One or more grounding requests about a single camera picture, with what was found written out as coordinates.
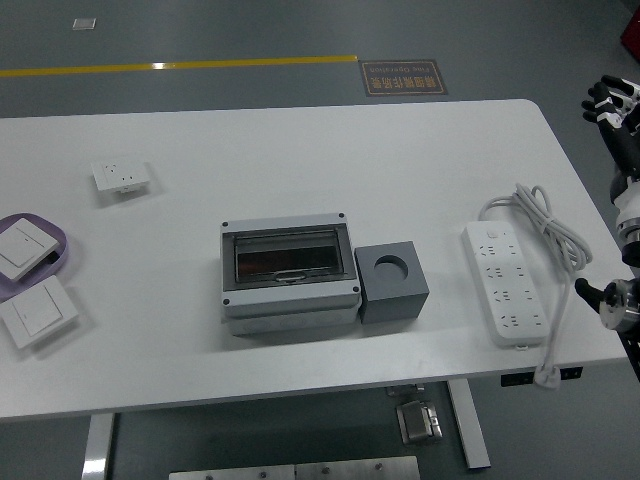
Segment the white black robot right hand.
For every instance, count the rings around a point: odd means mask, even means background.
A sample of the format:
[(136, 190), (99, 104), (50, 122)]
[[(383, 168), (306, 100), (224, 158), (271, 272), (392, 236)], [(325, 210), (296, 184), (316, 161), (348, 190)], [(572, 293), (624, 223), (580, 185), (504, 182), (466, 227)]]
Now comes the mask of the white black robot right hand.
[(617, 223), (639, 223), (639, 86), (603, 75), (588, 94), (583, 118), (598, 127), (615, 164), (609, 195)]

